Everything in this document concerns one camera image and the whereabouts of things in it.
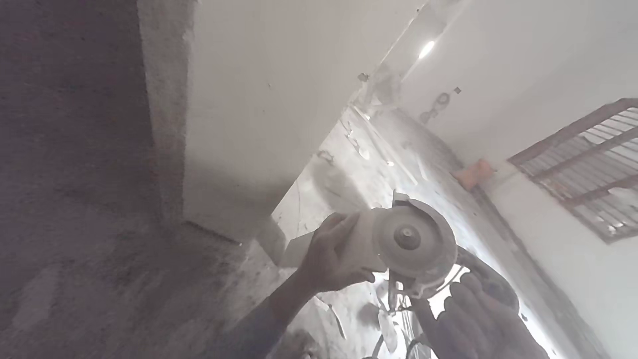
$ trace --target forearm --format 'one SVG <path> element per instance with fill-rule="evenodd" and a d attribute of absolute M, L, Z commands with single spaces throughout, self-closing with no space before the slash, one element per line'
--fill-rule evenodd
<path fill-rule="evenodd" d="M 201 358 L 265 358 L 301 308 L 316 294 L 299 271 L 224 333 Z"/>
<path fill-rule="evenodd" d="M 297 270 L 269 297 L 273 316 L 288 326 L 301 308 L 317 294 L 302 270 Z"/>

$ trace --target rusty window frame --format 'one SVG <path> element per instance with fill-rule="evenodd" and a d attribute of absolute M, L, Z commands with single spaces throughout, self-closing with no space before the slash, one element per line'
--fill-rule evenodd
<path fill-rule="evenodd" d="M 598 237 L 613 243 L 638 236 L 638 203 L 628 204 L 629 195 L 618 194 L 631 189 L 638 195 L 636 138 L 638 98 L 622 98 L 508 161 Z"/>

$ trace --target orange object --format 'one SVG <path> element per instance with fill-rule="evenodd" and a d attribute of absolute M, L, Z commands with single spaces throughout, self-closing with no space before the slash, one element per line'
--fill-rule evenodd
<path fill-rule="evenodd" d="M 479 183 L 485 182 L 493 173 L 494 169 L 492 166 L 481 158 L 466 169 L 452 172 L 451 175 L 456 178 L 466 191 L 470 191 Z"/>

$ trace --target angle grinder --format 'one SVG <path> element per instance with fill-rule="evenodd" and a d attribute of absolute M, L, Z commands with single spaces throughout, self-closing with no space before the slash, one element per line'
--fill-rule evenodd
<path fill-rule="evenodd" d="M 306 255 L 314 232 L 288 244 L 283 267 L 297 267 Z M 392 207 L 360 214 L 339 255 L 352 268 L 385 273 L 389 270 L 390 311 L 399 294 L 428 299 L 437 293 L 456 263 L 467 267 L 483 283 L 486 293 L 518 311 L 512 286 L 485 262 L 456 245 L 454 232 L 443 215 L 431 206 L 394 192 Z"/>

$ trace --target dusty surface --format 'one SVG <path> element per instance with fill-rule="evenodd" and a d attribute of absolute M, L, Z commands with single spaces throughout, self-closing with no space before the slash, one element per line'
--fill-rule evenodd
<path fill-rule="evenodd" d="M 161 225 L 137 19 L 0 5 L 3 358 L 186 358 L 223 326 L 224 287 L 276 282 L 250 247 Z"/>

